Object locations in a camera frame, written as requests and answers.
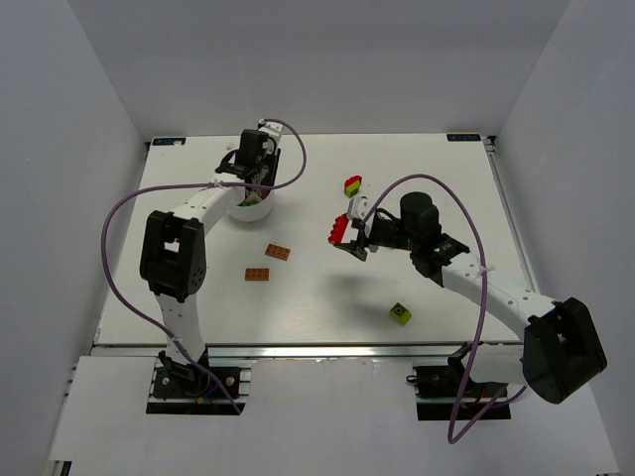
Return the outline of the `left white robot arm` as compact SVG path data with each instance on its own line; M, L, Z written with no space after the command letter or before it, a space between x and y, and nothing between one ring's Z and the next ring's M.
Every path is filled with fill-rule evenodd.
M214 170L213 179L222 186L205 188L168 212L156 210L146 221L140 275L172 332L166 351L170 366L202 362L206 347L196 293L206 274L205 236L226 215L255 222L273 210L282 131L272 121L244 130L239 147ZM228 182L234 186L225 186Z

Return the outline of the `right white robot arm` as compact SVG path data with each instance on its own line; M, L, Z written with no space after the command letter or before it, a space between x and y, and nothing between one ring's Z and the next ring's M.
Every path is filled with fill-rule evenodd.
M607 367L588 307L570 297L557 301L487 269L469 248L444 233L431 197L409 192L397 216L372 210L365 196L350 199L327 241L359 260L380 248L409 253L416 271L438 286L483 304L519 339L516 344L480 343L447 359L447 373L468 386L527 386L559 404Z

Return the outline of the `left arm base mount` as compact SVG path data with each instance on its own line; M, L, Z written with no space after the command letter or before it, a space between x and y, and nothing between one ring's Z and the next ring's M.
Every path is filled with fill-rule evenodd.
M223 388L235 402L236 407L244 410L249 395L251 370L228 364L211 366L204 362L202 355L199 364L211 371ZM201 373L191 364L174 365L161 351L155 360L147 404L147 415L162 416L206 416L237 417L234 405L225 396L220 386L206 373Z

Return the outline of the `red half-round lego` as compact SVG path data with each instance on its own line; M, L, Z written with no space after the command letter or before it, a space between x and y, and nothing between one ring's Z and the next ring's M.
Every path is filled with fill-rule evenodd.
M337 245L342 242L344 235L349 226L349 218L346 214L341 214L337 216L334 220L334 223L330 229L327 242L331 245Z

